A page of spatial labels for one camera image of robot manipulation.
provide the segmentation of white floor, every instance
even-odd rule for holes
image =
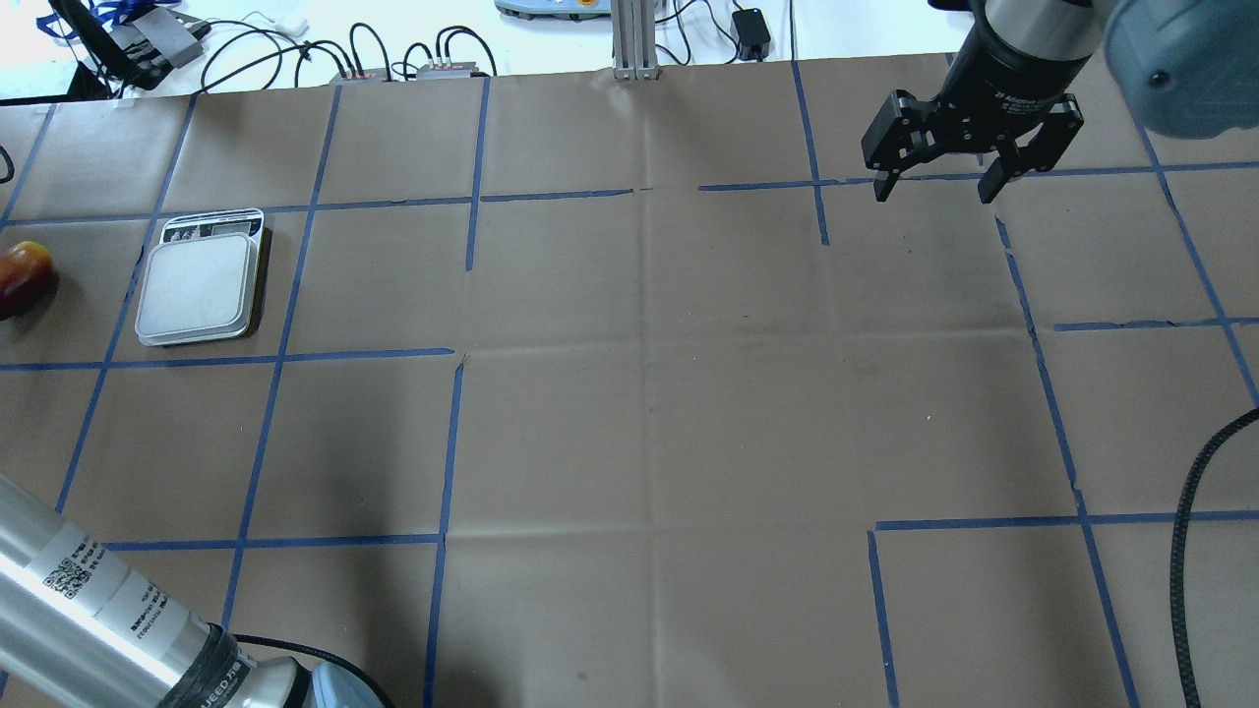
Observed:
[[[728,26],[734,3],[710,1],[718,20]],[[743,0],[742,4],[764,11],[774,39],[772,58],[791,58],[788,0]],[[529,21],[502,15],[494,0],[186,0],[176,9],[199,18],[240,19],[253,10],[272,19],[305,16],[310,21],[310,31],[303,39],[332,39],[346,47],[350,25],[365,21],[379,30],[392,60],[400,59],[410,43],[432,45],[438,29],[462,24],[486,39],[504,74],[590,71],[611,66],[612,26],[607,18],[583,23]],[[58,47],[35,29],[34,18],[48,11],[48,3],[43,0],[0,0],[0,87],[31,81],[25,77],[37,64],[73,62],[67,48]],[[671,10],[657,13],[658,16],[667,14]],[[730,58],[730,43],[716,31],[703,1],[686,10],[682,19],[697,63],[716,64]],[[258,15],[249,21],[268,26]],[[969,15],[933,10],[927,0],[796,0],[797,55],[801,59],[956,52],[969,25]],[[212,33],[205,40],[206,54],[238,34],[237,29],[220,28]],[[660,25],[657,42],[685,55],[676,23]],[[476,60],[487,68],[480,47],[470,38],[458,39],[453,49],[456,60]],[[272,50],[264,39],[242,40],[215,63],[210,78],[213,81]],[[371,59],[378,53],[375,42],[363,31],[359,33],[359,50],[365,64],[375,62],[374,66],[379,66],[378,59]],[[669,62],[663,54],[661,57],[662,62]],[[204,62],[198,59],[178,71],[149,93],[167,96],[196,91]],[[257,88],[271,76],[273,66],[259,66],[224,83],[218,91]],[[292,67],[292,59],[286,66]],[[319,60],[303,69],[302,83],[326,83],[334,72],[327,59]],[[276,87],[286,86],[292,86],[291,69],[283,71],[276,82]]]

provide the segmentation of red fruit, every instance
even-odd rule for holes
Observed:
[[[33,241],[0,256],[0,320],[26,310],[53,285],[53,257]]]

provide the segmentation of label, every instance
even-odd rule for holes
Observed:
[[[26,572],[154,658],[175,644],[190,617],[186,607],[69,522],[26,563]]]

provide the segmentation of robotic arm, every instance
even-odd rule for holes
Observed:
[[[1259,125],[1259,1],[930,4],[969,9],[974,26],[935,98],[893,91],[861,139],[879,202],[905,170],[947,152],[997,154],[980,180],[986,204],[1027,171],[1054,169],[1084,125],[1066,88],[1103,40],[1124,100],[1151,130],[1202,139]]]

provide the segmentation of power adapter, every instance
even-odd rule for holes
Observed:
[[[730,34],[739,43],[739,59],[763,62],[769,57],[769,28],[759,8],[735,10],[730,15]]]

